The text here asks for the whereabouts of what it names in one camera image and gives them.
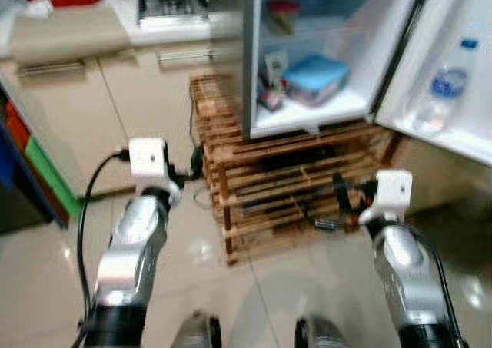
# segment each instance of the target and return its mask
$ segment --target countertop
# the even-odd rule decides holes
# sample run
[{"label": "countertop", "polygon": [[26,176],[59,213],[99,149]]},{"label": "countertop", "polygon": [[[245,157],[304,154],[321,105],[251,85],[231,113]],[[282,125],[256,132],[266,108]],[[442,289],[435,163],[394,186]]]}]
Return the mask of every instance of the countertop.
[{"label": "countertop", "polygon": [[[231,37],[241,33],[241,20],[224,12],[212,12],[208,19],[182,22],[165,27],[141,28],[137,22],[137,0],[103,0],[96,6],[111,6],[134,47],[179,43],[183,41],[206,41],[211,38],[211,24],[231,24],[221,27],[221,37]],[[8,40],[14,26],[15,16],[25,10],[25,1],[15,3],[0,14],[0,58],[8,58]]]}]

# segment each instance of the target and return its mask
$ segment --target tiled floor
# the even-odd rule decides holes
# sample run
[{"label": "tiled floor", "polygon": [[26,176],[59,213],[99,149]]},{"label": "tiled floor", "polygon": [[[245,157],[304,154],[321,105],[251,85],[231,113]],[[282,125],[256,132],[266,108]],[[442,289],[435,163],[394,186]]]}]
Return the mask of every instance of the tiled floor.
[{"label": "tiled floor", "polygon": [[[363,232],[227,268],[210,211],[192,200],[202,185],[189,184],[171,212],[148,308],[146,347],[169,347],[181,321],[196,309],[219,315],[227,348],[293,347],[295,320],[309,312],[335,322],[353,348],[399,346]],[[127,200],[99,201],[89,209],[90,285]],[[439,229],[450,235],[442,224],[434,228]],[[487,228],[468,227],[466,234],[485,238],[480,247],[490,245]],[[489,347],[490,248],[470,251],[471,241],[455,244],[447,254],[460,260],[457,255],[466,247],[473,265],[448,264],[447,274],[470,346]],[[74,250],[75,227],[61,231],[51,224],[0,237],[0,346],[70,346],[81,316]]]}]

